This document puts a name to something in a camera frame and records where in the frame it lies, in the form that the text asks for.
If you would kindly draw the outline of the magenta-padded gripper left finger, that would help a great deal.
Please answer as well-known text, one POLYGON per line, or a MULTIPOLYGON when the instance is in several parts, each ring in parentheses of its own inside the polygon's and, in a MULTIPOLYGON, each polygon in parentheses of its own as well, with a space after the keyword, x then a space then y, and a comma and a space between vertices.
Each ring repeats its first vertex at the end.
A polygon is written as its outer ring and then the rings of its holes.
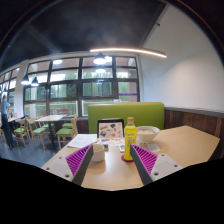
POLYGON ((42 169, 76 185, 81 185, 92 156, 92 144, 81 149, 64 147, 42 169))

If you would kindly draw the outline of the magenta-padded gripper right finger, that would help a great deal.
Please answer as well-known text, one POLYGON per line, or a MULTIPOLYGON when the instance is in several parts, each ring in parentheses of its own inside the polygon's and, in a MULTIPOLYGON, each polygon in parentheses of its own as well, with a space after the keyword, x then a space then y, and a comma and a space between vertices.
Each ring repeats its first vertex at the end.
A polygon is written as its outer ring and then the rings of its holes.
POLYGON ((182 169, 181 165, 165 153, 157 155, 134 144, 130 145, 130 155, 135 162, 143 185, 150 184, 182 169))

